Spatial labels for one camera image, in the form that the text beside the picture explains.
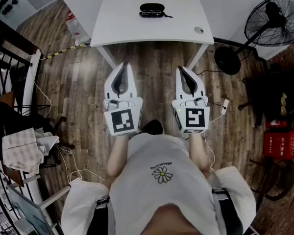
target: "desk leg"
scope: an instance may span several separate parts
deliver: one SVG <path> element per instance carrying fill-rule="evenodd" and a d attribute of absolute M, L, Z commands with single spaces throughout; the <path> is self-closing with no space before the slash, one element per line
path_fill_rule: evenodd
<path fill-rule="evenodd" d="M 32 176 L 32 177 L 30 177 L 30 178 L 26 178 L 26 179 L 24 179 L 24 180 L 23 180 L 23 183 L 24 183 L 24 185 L 25 185 L 25 184 L 28 184 L 29 182 L 32 182 L 32 181 L 37 180 L 37 179 L 39 179 L 39 178 L 40 178 L 40 175 L 37 174 L 37 175 Z M 15 187 L 18 187 L 18 186 L 19 186 L 19 185 L 18 185 L 17 183 L 10 184 L 10 187 L 11 187 L 11 188 L 15 188 Z"/>
<path fill-rule="evenodd" d="M 50 198 L 46 199 L 44 202 L 39 204 L 39 207 L 43 210 L 54 201 L 62 197 L 65 193 L 67 193 L 71 189 L 70 186 L 65 186 L 63 189 L 59 190 L 56 194 L 52 195 Z"/>
<path fill-rule="evenodd" d="M 205 50 L 207 49 L 208 44 L 202 44 L 198 50 L 192 55 L 190 61 L 188 62 L 186 68 L 189 69 L 193 69 L 195 64 L 198 62 L 198 60 L 200 59 L 200 57 L 202 56 L 202 54 L 205 52 Z"/>
<path fill-rule="evenodd" d="M 103 58 L 108 62 L 108 64 L 115 69 L 118 64 L 115 58 L 112 56 L 111 52 L 109 51 L 107 46 L 98 46 L 97 50 L 101 53 Z"/>

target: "black shoe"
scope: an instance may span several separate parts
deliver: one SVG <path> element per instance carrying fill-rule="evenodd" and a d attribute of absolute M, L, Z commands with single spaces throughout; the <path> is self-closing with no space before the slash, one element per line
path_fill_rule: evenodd
<path fill-rule="evenodd" d="M 160 134 L 164 134 L 164 130 L 162 127 L 161 122 L 159 122 L 158 120 L 152 120 L 150 121 L 148 124 L 146 124 L 142 130 L 142 133 L 148 133 L 151 135 L 160 135 Z"/>

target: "person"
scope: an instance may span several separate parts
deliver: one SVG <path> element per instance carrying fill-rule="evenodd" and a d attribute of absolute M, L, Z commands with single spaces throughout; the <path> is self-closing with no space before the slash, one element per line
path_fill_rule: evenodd
<path fill-rule="evenodd" d="M 161 123 L 153 120 L 132 139 L 115 138 L 104 185 L 72 181 L 61 218 L 63 232 L 101 234 L 96 232 L 101 216 L 97 220 L 94 210 L 109 195 L 109 219 L 114 219 L 109 234 L 226 234 L 217 220 L 212 173 L 231 196 L 244 232 L 256 215 L 256 203 L 238 170 L 231 166 L 214 172 L 201 134 L 190 134 L 188 142 L 163 134 Z"/>

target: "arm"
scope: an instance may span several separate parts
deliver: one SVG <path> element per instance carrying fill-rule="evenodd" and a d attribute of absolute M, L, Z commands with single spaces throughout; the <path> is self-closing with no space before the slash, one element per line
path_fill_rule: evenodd
<path fill-rule="evenodd" d="M 110 189 L 112 183 L 121 174 L 127 162 L 128 135 L 117 136 L 106 169 L 105 185 Z"/>
<path fill-rule="evenodd" d="M 210 176 L 210 166 L 201 134 L 190 134 L 190 159 L 206 178 Z"/>

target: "folded cloth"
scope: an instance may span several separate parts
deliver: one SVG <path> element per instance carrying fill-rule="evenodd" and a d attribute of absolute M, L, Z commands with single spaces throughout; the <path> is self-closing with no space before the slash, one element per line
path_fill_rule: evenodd
<path fill-rule="evenodd" d="M 39 164 L 44 162 L 44 156 L 54 144 L 59 143 L 59 137 L 41 129 L 37 131 L 30 128 L 2 138 L 3 163 L 7 167 L 39 173 Z"/>
<path fill-rule="evenodd" d="M 38 150 L 37 143 L 3 150 L 2 157 L 7 167 L 36 174 L 39 173 L 39 164 L 44 162 L 44 155 Z"/>
<path fill-rule="evenodd" d="M 54 136 L 51 132 L 41 132 L 41 128 L 35 130 L 36 142 L 38 144 L 39 150 L 42 151 L 44 156 L 47 156 L 51 150 L 51 148 L 59 143 L 59 137 Z"/>
<path fill-rule="evenodd" d="M 2 138 L 2 149 L 7 150 L 9 148 L 35 143 L 35 133 L 34 129 L 30 128 L 27 130 L 23 130 L 8 136 L 4 136 Z"/>

